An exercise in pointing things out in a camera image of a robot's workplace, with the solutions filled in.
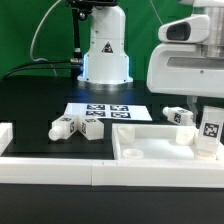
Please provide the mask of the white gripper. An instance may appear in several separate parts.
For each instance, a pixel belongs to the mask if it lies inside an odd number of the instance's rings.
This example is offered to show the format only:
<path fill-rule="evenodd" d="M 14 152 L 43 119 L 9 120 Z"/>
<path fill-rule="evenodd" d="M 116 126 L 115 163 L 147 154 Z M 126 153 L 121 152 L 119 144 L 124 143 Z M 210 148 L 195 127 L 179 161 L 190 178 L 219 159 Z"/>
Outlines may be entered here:
<path fill-rule="evenodd" d="M 160 44 L 151 54 L 147 87 L 154 93 L 188 96 L 196 120 L 196 96 L 224 98 L 224 59 L 202 57 L 196 44 Z"/>

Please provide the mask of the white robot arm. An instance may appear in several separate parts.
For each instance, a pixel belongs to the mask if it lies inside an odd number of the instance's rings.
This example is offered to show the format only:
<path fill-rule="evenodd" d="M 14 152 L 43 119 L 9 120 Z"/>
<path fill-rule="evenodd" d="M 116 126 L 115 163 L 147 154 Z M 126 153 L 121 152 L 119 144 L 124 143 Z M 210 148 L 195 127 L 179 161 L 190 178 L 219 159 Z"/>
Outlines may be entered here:
<path fill-rule="evenodd" d="M 161 43 L 153 50 L 147 87 L 154 93 L 224 98 L 224 0 L 177 0 L 192 14 L 162 25 Z M 124 52 L 125 14 L 118 7 L 95 8 L 90 49 L 84 55 L 80 83 L 94 89 L 129 84 L 129 58 Z"/>

